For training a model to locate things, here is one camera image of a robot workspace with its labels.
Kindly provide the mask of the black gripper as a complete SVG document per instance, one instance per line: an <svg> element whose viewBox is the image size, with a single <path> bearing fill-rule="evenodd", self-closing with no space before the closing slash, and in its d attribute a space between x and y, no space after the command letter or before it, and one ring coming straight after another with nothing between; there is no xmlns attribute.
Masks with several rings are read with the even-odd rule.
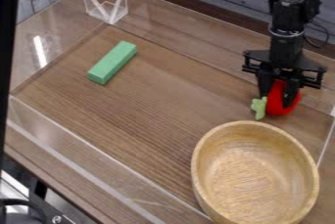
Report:
<svg viewBox="0 0 335 224"><path fill-rule="evenodd" d="M309 59L304 54L296 58L270 59L268 50L244 52L242 71L257 77L258 96L266 97L274 79L284 80L282 107L292 107L300 100L300 88L304 86L319 89L327 67Z"/></svg>

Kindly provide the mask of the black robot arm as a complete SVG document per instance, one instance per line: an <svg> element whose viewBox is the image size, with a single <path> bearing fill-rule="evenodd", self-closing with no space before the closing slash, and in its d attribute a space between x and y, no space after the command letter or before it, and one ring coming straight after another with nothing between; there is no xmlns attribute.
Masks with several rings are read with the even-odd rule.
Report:
<svg viewBox="0 0 335 224"><path fill-rule="evenodd" d="M304 54L305 26L319 14L320 0L268 0L272 21L268 50L246 50L242 71L257 79L258 95L266 97L276 80L285 82L282 108L303 87L319 89L327 67Z"/></svg>

